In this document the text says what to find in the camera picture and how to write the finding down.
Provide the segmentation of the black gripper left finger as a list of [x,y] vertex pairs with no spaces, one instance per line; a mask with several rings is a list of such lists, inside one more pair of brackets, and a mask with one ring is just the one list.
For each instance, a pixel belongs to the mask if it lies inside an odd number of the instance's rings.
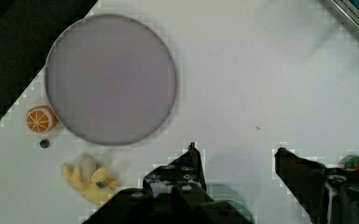
[[147,174],[139,189],[124,189],[82,224],[251,224],[208,193],[200,152],[186,153]]

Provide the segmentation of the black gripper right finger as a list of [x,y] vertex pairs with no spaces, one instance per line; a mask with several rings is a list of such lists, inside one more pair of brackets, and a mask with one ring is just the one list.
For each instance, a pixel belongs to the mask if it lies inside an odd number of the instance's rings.
[[348,157],[339,167],[328,168],[284,147],[275,153],[276,174],[312,224],[359,224],[359,171],[344,167]]

